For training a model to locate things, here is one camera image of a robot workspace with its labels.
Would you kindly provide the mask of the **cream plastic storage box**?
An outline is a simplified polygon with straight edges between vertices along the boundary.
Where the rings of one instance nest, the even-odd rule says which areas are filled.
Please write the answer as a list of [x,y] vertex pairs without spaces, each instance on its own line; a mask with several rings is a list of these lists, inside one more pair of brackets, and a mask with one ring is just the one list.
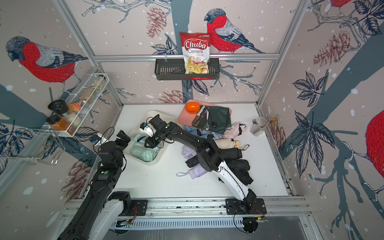
[[[177,119],[171,115],[166,115],[166,114],[158,112],[158,111],[147,112],[143,116],[143,118],[138,122],[138,124],[134,128],[132,128],[132,131],[128,134],[128,136],[131,138],[131,141],[129,142],[129,145],[123,150],[123,153],[125,155],[127,155],[130,158],[132,158],[132,159],[134,159],[134,160],[136,160],[142,164],[145,164],[147,166],[153,166],[153,165],[157,164],[157,162],[160,160],[161,156],[163,155],[166,147],[169,145],[167,142],[163,142],[160,139],[155,138],[154,128],[152,125],[150,125],[149,121],[156,115],[160,115],[160,118],[167,123],[168,122],[174,122],[174,123],[177,122]],[[152,161],[150,163],[146,163],[146,162],[140,161],[139,159],[136,159],[130,155],[130,150],[132,149],[132,147],[139,145],[134,141],[134,137],[137,134],[148,136],[148,138],[146,140],[145,148],[150,148],[150,149],[159,148],[160,149],[160,151],[158,152],[158,155],[154,161]]]

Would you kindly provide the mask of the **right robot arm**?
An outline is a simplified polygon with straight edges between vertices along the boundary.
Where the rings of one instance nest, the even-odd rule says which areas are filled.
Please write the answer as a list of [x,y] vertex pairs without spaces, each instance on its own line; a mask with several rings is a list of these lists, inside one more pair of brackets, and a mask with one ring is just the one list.
[[219,149],[211,136],[201,138],[185,131],[174,122],[166,123],[159,115],[149,121],[155,129],[152,138],[158,141],[179,142],[194,149],[200,165],[208,172],[214,172],[224,184],[231,190],[235,199],[240,202],[245,210],[250,210],[256,202],[256,194],[244,185],[237,176],[230,170],[224,160],[222,151]]

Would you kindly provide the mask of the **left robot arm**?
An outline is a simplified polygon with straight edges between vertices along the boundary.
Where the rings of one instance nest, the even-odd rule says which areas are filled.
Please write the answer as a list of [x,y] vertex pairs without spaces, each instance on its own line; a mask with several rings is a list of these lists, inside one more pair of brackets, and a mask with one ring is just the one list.
[[130,141],[128,135],[119,131],[114,141],[100,146],[101,162],[89,192],[59,240],[102,240],[120,214],[132,212],[130,193],[114,191],[125,169],[123,150]]

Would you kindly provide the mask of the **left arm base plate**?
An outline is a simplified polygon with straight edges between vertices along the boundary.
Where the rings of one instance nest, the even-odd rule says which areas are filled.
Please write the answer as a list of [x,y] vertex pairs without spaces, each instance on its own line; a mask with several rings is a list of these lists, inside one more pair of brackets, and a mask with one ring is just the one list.
[[127,216],[145,216],[148,207],[148,200],[131,200],[131,208]]

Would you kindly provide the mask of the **mint green umbrella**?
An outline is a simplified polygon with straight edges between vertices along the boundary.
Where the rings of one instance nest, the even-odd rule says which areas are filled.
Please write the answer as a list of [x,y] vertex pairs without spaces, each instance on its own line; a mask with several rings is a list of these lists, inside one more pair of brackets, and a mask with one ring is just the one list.
[[150,163],[156,159],[159,151],[159,148],[150,149],[137,145],[132,147],[130,155],[140,161]]
[[146,140],[147,140],[148,136],[144,136],[144,135],[140,135],[140,134],[137,134],[135,137],[134,137],[134,141],[145,147],[146,146]]

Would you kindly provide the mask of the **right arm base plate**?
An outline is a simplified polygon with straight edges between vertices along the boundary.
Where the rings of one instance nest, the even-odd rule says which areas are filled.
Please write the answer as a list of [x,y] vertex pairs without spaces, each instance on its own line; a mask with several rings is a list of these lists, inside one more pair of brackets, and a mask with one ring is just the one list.
[[252,204],[237,199],[226,199],[225,208],[228,215],[266,215],[266,204],[257,198]]

